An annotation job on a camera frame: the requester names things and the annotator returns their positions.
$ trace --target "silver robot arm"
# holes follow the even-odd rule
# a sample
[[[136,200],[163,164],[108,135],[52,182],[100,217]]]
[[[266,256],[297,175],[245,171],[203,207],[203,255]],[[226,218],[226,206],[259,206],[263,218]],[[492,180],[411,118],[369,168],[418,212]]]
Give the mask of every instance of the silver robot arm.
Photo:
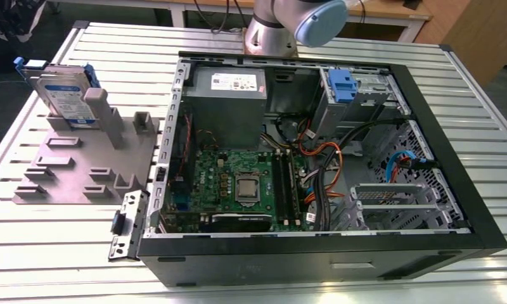
[[[294,56],[297,41],[313,48],[325,45],[346,19],[343,0],[257,0],[246,32],[247,53]]]

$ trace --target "motherboard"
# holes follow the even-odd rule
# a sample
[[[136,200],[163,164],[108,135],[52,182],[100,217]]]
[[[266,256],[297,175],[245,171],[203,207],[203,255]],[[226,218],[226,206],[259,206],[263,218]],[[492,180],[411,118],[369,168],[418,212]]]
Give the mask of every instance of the motherboard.
[[[254,231],[263,226],[269,231],[309,229],[297,183],[305,164],[290,151],[198,151],[194,190],[175,194],[176,211],[167,213],[178,232],[202,232],[209,223],[227,226],[238,221],[250,222],[245,229]]]

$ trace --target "floor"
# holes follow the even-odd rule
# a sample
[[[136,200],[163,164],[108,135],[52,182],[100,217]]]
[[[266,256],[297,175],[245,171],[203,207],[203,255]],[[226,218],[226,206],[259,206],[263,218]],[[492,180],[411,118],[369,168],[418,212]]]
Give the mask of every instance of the floor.
[[[207,13],[207,18],[214,24],[221,24],[219,17],[218,14]],[[54,15],[50,10],[46,10],[43,14],[31,39],[34,45],[31,58],[52,59],[76,20],[138,25],[172,25],[170,14],[163,10],[62,4],[59,15]],[[242,19],[238,15],[234,15],[227,22],[230,27],[242,26]],[[189,13],[189,26],[207,28],[207,24],[194,12]],[[32,91],[14,70],[11,62],[15,57],[16,54],[11,52],[8,44],[0,40],[0,141]],[[500,72],[493,83],[486,87],[486,92],[507,119],[507,69]]]

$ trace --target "blue latch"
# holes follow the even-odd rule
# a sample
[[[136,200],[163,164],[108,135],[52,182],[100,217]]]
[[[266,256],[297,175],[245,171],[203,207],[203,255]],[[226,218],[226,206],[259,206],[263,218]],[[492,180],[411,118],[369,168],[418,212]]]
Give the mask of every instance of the blue latch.
[[[27,81],[27,76],[24,75],[23,68],[24,68],[24,58],[23,57],[16,57],[14,60],[15,63],[15,69],[19,72],[19,74],[23,76],[24,81]]]
[[[351,103],[357,95],[357,81],[349,70],[329,70],[329,84],[337,103]]]
[[[87,74],[88,81],[91,82],[91,86],[92,87],[102,87],[100,81],[98,80],[98,77],[96,77],[96,71],[95,71],[92,65],[87,64],[84,66],[84,74]]]

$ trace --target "aluminum table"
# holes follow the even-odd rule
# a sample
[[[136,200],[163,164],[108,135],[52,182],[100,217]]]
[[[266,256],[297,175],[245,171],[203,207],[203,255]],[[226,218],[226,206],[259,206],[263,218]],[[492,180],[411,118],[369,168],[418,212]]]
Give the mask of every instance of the aluminum table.
[[[91,23],[54,62],[96,68],[123,116],[164,117],[180,50],[242,53],[241,34]],[[301,57],[405,64],[507,238],[507,121],[450,51],[337,39]],[[0,300],[52,303],[507,303],[507,250],[411,281],[167,289],[139,263],[108,263],[116,205],[16,205],[50,125],[34,93],[0,144]]]

